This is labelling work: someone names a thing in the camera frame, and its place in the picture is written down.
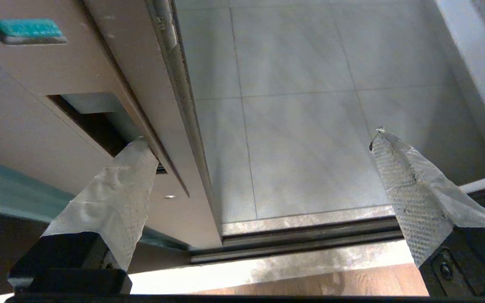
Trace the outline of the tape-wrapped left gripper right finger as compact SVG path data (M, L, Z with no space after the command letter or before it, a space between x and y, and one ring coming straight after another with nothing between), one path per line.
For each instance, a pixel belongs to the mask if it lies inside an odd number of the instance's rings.
M485 297L485 208L385 129L369 148L429 295Z

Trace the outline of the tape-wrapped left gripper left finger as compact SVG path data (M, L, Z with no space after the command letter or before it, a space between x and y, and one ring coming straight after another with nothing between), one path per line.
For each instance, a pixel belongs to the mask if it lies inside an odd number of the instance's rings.
M11 268L15 294L128 294L158 165L143 138L125 146Z

